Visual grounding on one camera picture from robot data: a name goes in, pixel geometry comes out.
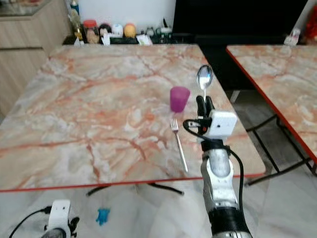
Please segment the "red jar lid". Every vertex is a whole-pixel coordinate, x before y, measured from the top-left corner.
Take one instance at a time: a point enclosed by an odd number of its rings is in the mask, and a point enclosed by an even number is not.
[[[87,28],[97,27],[97,22],[95,20],[84,21],[84,26]]]

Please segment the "jar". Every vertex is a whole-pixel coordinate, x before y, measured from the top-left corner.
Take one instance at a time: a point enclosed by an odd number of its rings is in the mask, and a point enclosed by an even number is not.
[[[97,22],[95,20],[84,21],[84,29],[87,37],[87,42],[89,44],[98,44],[100,42]]]

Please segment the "red table edge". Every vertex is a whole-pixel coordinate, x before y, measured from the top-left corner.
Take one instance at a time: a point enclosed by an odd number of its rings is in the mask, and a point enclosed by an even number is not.
[[[244,74],[248,77],[248,79],[252,82],[252,84],[255,86],[257,91],[264,97],[266,102],[270,105],[270,107],[275,111],[275,113],[278,115],[278,117],[283,121],[283,123],[286,125],[286,127],[290,130],[290,132],[293,134],[295,139],[301,144],[301,146],[304,148],[306,153],[309,155],[311,159],[314,160],[315,163],[317,163],[317,157],[315,154],[310,150],[308,145],[301,139],[300,135],[296,132],[296,130],[291,126],[290,123],[286,120],[286,118],[283,116],[283,114],[278,110],[278,108],[273,104],[273,102],[266,96],[265,92],[262,91],[262,89],[257,85],[257,83],[254,81],[254,79],[248,74],[248,72],[243,68],[243,66],[239,63],[239,61],[236,59],[236,57],[230,52],[228,49],[228,46],[226,47],[227,53],[231,56],[233,61],[239,66],[239,68],[244,72]]]
[[[244,175],[245,178],[253,178],[264,175],[260,174],[249,174]],[[0,189],[2,192],[31,192],[31,191],[43,191],[43,190],[57,190],[57,189],[72,189],[72,188],[86,188],[86,187],[102,187],[102,186],[113,186],[113,185],[130,185],[130,184],[143,184],[143,183],[154,183],[154,182],[173,182],[173,181],[183,181],[183,180],[200,180],[202,177],[192,177],[192,178],[173,178],[173,179],[159,179],[159,180],[143,180],[143,181],[130,181],[130,182],[110,182],[110,183],[96,183],[96,184],[85,184],[85,185],[70,185],[70,186],[56,186],[56,187],[36,187],[36,188],[14,188],[14,189]]]

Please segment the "spoon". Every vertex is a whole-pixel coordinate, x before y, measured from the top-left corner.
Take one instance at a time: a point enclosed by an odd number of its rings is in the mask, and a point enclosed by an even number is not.
[[[204,91],[204,101],[206,101],[206,89],[211,85],[213,70],[209,65],[200,67],[197,73],[197,84]]]

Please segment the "white wall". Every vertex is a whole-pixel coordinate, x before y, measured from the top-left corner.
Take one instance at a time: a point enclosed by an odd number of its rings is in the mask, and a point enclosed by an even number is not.
[[[301,29],[302,31],[304,31],[305,27],[306,27],[306,23],[308,21],[308,16],[309,13],[311,12],[313,6],[317,4],[317,0],[308,0],[303,11],[302,14],[300,15],[300,17],[298,18],[295,27]]]
[[[79,0],[82,20],[95,19],[98,23],[132,22],[140,32],[148,26],[163,26],[163,18],[173,25],[176,0]]]

